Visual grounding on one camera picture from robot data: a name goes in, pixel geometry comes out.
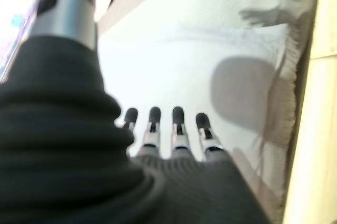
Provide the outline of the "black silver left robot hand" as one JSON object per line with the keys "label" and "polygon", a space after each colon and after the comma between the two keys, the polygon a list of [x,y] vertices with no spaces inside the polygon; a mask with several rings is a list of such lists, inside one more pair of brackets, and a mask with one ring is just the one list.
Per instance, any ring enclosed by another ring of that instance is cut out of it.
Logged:
{"label": "black silver left robot hand", "polygon": [[173,110],[172,158],[159,155],[161,112],[129,158],[132,109],[106,94],[95,0],[39,0],[1,84],[1,223],[269,223],[205,113],[196,161]]}

